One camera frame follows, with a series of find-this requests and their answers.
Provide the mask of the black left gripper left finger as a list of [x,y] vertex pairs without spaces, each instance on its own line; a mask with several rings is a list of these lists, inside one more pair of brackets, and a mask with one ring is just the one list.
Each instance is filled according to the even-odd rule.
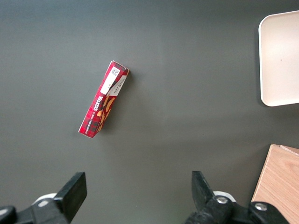
[[70,224],[87,196],[85,172],[77,172],[57,192],[37,198],[28,208],[17,211],[1,206],[2,224]]

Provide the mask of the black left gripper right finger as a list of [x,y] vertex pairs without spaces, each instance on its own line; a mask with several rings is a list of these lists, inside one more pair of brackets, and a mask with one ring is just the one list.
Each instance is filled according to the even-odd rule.
[[273,205],[251,202],[240,206],[226,192],[212,191],[200,171],[192,171],[192,198],[197,211],[186,224],[287,224],[287,219]]

